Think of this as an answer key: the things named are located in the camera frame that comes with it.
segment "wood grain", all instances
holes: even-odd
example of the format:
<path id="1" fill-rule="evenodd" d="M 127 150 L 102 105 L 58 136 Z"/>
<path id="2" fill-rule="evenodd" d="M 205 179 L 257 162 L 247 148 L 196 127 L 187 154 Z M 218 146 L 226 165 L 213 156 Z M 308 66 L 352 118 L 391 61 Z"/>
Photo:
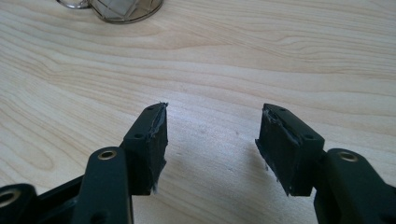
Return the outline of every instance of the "wood grain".
<path id="1" fill-rule="evenodd" d="M 393 0 L 165 0 L 114 25 L 56 1 L 0 0 L 0 186 L 43 193 L 168 102 L 159 193 L 136 223 L 316 223 L 254 145 L 282 105 L 396 186 Z"/>

